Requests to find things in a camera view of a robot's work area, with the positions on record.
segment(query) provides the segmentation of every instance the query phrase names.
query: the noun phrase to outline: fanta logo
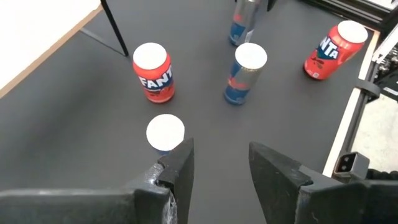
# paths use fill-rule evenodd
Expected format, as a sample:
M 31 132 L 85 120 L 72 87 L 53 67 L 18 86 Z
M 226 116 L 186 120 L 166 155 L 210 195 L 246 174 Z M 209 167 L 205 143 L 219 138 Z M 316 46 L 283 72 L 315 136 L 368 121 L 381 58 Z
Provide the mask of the fanta logo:
M 172 66 L 163 73 L 162 77 L 156 80 L 147 80 L 146 78 L 139 77 L 142 85 L 148 90 L 161 90 L 170 85 L 172 82 Z
M 318 49 L 318 58 L 320 59 L 337 59 L 338 46 L 331 41 L 330 37 L 325 37 Z

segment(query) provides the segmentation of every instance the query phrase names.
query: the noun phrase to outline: red can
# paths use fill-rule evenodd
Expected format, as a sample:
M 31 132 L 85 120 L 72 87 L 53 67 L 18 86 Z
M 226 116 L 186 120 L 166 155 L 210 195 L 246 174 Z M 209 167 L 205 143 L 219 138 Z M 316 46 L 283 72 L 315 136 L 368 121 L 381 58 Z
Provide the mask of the red can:
M 304 70 L 312 78 L 324 80 L 340 65 L 361 50 L 368 32 L 355 21 L 343 21 L 334 26 L 311 56 L 304 62 Z
M 171 58 L 163 46 L 156 43 L 140 45 L 132 55 L 132 67 L 148 100 L 165 103 L 174 96 Z

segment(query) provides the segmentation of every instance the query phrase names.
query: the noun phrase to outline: black table surface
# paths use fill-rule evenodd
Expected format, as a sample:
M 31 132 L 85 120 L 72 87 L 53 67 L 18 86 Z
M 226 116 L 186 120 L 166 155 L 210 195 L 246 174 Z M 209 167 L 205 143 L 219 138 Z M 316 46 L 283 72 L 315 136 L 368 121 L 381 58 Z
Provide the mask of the black table surface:
M 342 18 L 300 1 L 279 1 L 268 13 L 263 7 L 252 42 L 269 59 L 247 103 L 231 106 L 223 90 L 235 50 L 227 41 L 232 0 L 110 6 L 131 53 L 144 42 L 167 49 L 174 99 L 150 103 L 129 60 L 75 35 L 0 101 L 1 189 L 122 186 L 159 158 L 146 126 L 163 113 L 178 116 L 185 137 L 195 138 L 190 223 L 264 223 L 250 141 L 322 171 L 367 45 L 327 81 L 302 67 Z M 88 28 L 117 44 L 104 14 Z

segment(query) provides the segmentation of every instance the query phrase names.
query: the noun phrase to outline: blue can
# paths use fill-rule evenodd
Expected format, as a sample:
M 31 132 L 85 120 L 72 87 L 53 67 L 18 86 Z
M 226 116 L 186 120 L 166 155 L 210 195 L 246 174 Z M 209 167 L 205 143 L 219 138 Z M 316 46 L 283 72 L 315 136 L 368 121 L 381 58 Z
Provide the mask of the blue can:
M 233 105 L 242 105 L 250 89 L 256 84 L 268 59 L 266 51 L 257 44 L 244 43 L 235 51 L 225 100 Z
M 236 4 L 229 41 L 235 46 L 249 42 L 256 23 L 259 0 L 240 0 Z

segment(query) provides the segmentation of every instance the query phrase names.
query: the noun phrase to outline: can lid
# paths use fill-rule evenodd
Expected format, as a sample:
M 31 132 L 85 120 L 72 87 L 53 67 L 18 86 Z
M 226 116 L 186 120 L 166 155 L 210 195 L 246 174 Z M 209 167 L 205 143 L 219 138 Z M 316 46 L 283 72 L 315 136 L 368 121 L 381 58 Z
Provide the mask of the can lid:
M 170 151 L 184 139 L 185 126 L 172 114 L 161 114 L 149 122 L 147 139 L 149 144 L 160 151 Z
M 368 39 L 366 28 L 355 21 L 340 22 L 337 30 L 342 38 L 353 44 L 360 44 Z
M 141 44 L 132 55 L 133 62 L 144 70 L 159 68 L 166 61 L 166 58 L 166 49 L 156 43 Z
M 236 49 L 235 59 L 244 68 L 259 69 L 266 64 L 268 56 L 260 45 L 244 43 Z

